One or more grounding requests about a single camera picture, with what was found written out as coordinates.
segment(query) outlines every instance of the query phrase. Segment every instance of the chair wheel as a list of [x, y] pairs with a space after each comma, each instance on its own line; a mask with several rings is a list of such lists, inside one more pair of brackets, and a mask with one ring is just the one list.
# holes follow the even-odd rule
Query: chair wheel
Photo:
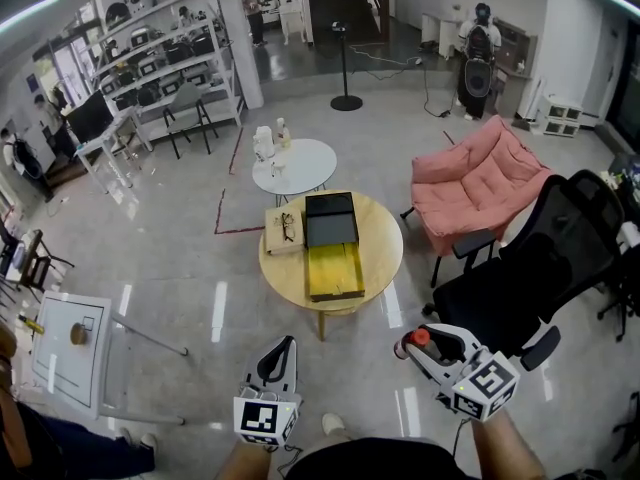
[[436, 310], [436, 307], [431, 304], [430, 302], [427, 302], [424, 307], [422, 308], [422, 316], [431, 316], [431, 314]]

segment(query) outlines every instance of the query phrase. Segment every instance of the small white round table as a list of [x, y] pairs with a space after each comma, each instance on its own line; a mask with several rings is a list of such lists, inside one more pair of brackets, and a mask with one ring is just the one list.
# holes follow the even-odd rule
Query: small white round table
[[313, 139], [295, 139], [264, 162], [253, 164], [253, 181], [265, 192], [275, 194], [276, 207], [287, 196], [324, 187], [336, 170], [338, 159], [330, 146]]

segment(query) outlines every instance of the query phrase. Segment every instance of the yellow box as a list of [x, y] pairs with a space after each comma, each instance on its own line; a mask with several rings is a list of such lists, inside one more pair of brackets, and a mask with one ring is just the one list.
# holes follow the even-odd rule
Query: yellow box
[[309, 247], [309, 298], [313, 302], [364, 297], [357, 243]]

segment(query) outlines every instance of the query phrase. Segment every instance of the white sneaker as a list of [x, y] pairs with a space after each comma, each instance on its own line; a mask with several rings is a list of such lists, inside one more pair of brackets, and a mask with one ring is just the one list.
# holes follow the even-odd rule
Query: white sneaker
[[158, 453], [158, 440], [156, 436], [153, 434], [145, 434], [140, 439], [140, 446], [145, 446], [147, 448], [151, 448], [153, 450], [153, 456], [155, 457]]
[[131, 439], [131, 432], [127, 430], [125, 427], [120, 427], [118, 429], [118, 437], [124, 438], [129, 446], [133, 446], [133, 439]]
[[328, 412], [322, 416], [322, 430], [325, 435], [329, 435], [331, 432], [337, 429], [346, 430], [344, 421], [337, 414]]

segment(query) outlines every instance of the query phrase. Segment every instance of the staircase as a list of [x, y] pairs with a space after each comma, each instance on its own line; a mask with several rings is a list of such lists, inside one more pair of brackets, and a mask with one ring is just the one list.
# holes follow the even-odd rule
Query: staircase
[[348, 24], [350, 43], [379, 42], [382, 37], [367, 0], [309, 0], [311, 24], [316, 43], [335, 42], [331, 31], [334, 21]]

